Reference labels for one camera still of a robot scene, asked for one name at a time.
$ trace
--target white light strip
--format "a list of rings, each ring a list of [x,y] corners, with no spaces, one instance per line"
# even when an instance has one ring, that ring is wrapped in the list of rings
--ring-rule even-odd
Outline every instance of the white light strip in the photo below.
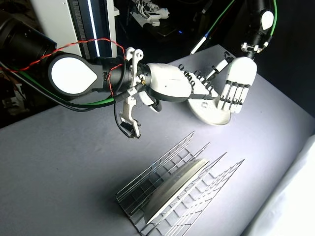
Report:
[[[96,30],[95,30],[95,24],[94,24],[94,17],[93,17],[93,12],[92,12],[91,0],[88,0],[88,6],[89,6],[89,13],[90,13],[90,19],[91,19],[93,36],[94,36],[94,39],[97,39],[97,37],[96,37]],[[99,54],[99,48],[98,48],[98,42],[97,41],[95,41],[95,47],[96,47],[96,54],[99,57],[100,54]]]
[[[194,54],[198,50],[198,48],[200,48],[200,46],[204,43],[204,41],[206,41],[206,39],[207,38],[203,36],[203,38],[199,41],[199,43],[197,43],[197,45],[192,49],[190,55]]]

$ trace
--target green cable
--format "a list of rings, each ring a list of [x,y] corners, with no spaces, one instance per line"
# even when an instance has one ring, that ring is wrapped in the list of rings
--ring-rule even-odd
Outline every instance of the green cable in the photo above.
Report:
[[[235,0],[232,0],[230,2],[230,4],[225,8],[225,10],[221,13],[221,15],[219,15],[219,17],[216,19],[216,21],[213,23],[213,25],[211,26],[211,28],[208,30],[208,32],[206,33],[206,37],[208,37],[208,34],[210,33],[210,31],[213,29],[213,27],[216,25],[216,23],[219,21],[219,19],[222,17],[222,15],[228,10],[228,8],[235,2]]]
[[[274,0],[274,8],[275,8],[275,17],[274,17],[274,23],[273,23],[271,31],[270,31],[270,36],[272,36],[274,34],[275,27],[276,27],[276,24],[277,24],[278,9],[277,9],[277,2],[276,2],[276,0]]]
[[[30,81],[32,81],[33,83],[35,83],[36,85],[38,85],[39,87],[41,87],[43,90],[45,90],[46,92],[50,93],[51,95],[59,98],[59,99],[62,99],[60,97],[58,97],[57,95],[53,94],[52,92],[50,92],[49,90],[47,90],[46,88],[44,88],[42,85],[40,85],[36,80],[34,80],[29,74],[25,73],[24,71],[20,71],[20,74],[24,75],[26,78],[28,78]],[[108,99],[105,99],[105,100],[102,100],[102,101],[98,101],[98,102],[91,102],[91,103],[84,103],[82,105],[102,105],[102,104],[106,104],[106,103],[110,103],[110,102],[113,102],[114,101],[114,98],[108,98]]]

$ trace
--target dish rack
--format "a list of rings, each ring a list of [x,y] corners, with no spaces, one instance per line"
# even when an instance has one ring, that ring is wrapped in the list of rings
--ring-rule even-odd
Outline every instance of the dish rack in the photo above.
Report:
[[[142,236],[183,236],[194,224],[207,205],[221,190],[244,160],[236,163],[218,176],[211,169],[226,153],[209,162],[199,176],[150,224],[144,221],[145,205],[153,192],[172,173],[185,163],[196,159],[210,143],[193,155],[188,149],[194,132],[176,144],[126,187],[116,194],[116,199],[129,220]]]

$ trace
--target gray tabletop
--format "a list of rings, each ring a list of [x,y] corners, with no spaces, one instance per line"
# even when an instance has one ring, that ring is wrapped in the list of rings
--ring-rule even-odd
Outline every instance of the gray tabletop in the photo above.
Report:
[[[209,72],[223,52],[216,46],[172,64]],[[225,75],[223,71],[217,82],[224,82]],[[118,131],[112,107],[75,113],[58,106],[1,129],[0,235],[136,235],[115,193],[196,131],[191,151],[208,141],[212,144],[204,158],[228,151],[218,173],[243,158],[245,162],[188,235],[237,236],[315,127],[310,115],[259,75],[241,113],[225,126],[204,124],[186,103],[162,105],[156,114],[138,102],[134,117],[142,123],[139,140]]]

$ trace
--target wire rack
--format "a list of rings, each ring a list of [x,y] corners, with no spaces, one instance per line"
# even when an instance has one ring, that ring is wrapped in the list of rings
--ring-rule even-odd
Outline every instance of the wire rack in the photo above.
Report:
[[[188,151],[193,132],[116,194],[129,220],[142,236],[183,236],[207,205],[221,190],[244,160],[218,176],[211,169],[225,156],[209,162],[199,176],[150,224],[144,221],[145,205],[153,192],[185,163],[196,159],[210,143],[195,155]]]

